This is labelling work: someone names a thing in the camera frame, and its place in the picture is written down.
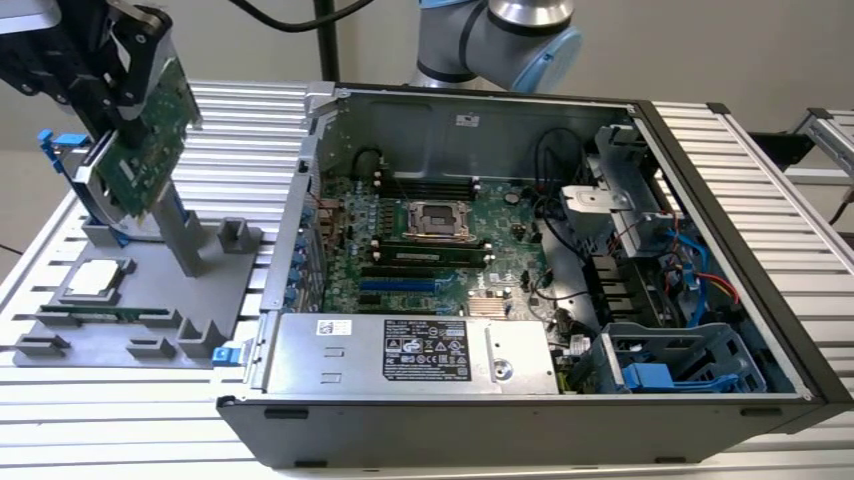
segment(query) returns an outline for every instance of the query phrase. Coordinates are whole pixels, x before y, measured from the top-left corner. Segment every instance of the power supply label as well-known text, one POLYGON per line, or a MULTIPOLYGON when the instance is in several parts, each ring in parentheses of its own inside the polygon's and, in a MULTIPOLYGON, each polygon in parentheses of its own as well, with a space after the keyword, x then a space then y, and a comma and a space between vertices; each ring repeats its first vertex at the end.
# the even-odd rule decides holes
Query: power supply label
POLYGON ((466 322, 386 320, 383 376, 393 382, 470 382, 466 322))

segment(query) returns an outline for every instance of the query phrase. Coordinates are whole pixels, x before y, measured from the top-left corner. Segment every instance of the cpu socket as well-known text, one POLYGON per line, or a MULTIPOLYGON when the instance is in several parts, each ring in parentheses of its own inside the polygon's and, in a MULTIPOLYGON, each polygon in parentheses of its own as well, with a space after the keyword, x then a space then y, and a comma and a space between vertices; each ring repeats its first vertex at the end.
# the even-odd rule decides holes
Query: cpu socket
POLYGON ((463 202, 410 202, 405 236, 414 241, 466 242, 469 205, 463 202))

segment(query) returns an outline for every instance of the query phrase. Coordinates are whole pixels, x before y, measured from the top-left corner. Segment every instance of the blue latch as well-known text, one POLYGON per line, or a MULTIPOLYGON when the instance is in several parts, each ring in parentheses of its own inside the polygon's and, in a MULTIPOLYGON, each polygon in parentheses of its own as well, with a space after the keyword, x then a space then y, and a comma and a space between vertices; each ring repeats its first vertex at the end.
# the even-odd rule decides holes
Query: blue latch
POLYGON ((86 133, 63 133, 54 139, 54 145, 58 147, 78 148, 90 143, 90 136, 86 133))
POLYGON ((211 365, 215 367, 239 367, 243 349, 231 347, 217 347, 211 356, 211 365))
POLYGON ((738 384, 738 375, 721 375, 708 382, 674 382, 664 363, 633 363, 624 368, 624 380, 629 390, 638 393, 722 393, 738 384))

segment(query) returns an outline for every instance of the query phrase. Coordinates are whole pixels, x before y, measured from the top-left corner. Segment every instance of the green motherboard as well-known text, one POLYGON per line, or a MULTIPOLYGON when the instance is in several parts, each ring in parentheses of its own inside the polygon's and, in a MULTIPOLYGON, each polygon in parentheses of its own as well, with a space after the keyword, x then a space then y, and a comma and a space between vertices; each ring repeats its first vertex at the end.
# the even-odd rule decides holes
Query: green motherboard
POLYGON ((530 287, 522 288, 523 279, 530 278, 533 284, 546 269, 542 234, 535 231, 534 209, 531 202, 522 198, 522 185, 485 182, 475 199, 434 202, 385 198, 367 182, 334 178, 325 183, 323 197, 325 201, 335 202, 342 211, 341 220, 329 229, 333 235, 327 237, 325 311, 473 315, 511 320, 531 319, 531 313, 541 319, 551 317, 550 302, 531 297, 530 287), (425 204, 425 208, 453 205, 465 212, 461 215, 466 220, 466 238, 459 240, 463 245, 451 244, 454 248, 446 248, 429 243, 422 246, 413 240, 415 204, 425 204), (395 267, 375 268, 378 259, 371 256, 371 242, 378 239, 385 245, 383 252, 406 252, 398 255, 407 259, 443 260, 449 265, 433 268, 413 260, 421 268, 407 268, 407 275, 401 275, 407 278, 389 275, 395 267), (475 248, 485 242, 491 247, 486 262, 482 251, 475 248), (467 262, 467 265, 457 268, 455 262, 467 262), (367 278, 366 273, 379 270, 385 273, 378 276, 386 278, 367 278), (426 284, 426 291, 394 291, 398 281, 417 286, 426 284), (391 291, 365 288, 383 282, 393 284, 391 291))
POLYGON ((143 144, 130 148, 118 138, 96 166, 131 216, 142 215, 151 207, 185 151, 187 125, 198 120, 198 106, 177 58, 165 67, 140 117, 151 129, 143 144))

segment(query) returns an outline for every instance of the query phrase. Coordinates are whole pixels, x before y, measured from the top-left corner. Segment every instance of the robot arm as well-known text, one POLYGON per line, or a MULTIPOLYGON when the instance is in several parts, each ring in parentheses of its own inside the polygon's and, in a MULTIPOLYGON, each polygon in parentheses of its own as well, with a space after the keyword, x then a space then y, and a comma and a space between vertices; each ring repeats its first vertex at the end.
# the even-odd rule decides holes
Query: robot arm
POLYGON ((414 86, 549 92, 575 60, 582 36, 571 0, 422 0, 414 86))
POLYGON ((151 128, 140 119, 146 100, 175 56, 171 29, 165 12, 123 0, 7 0, 0 78, 24 95, 48 94, 96 141, 115 130, 136 147, 151 128))

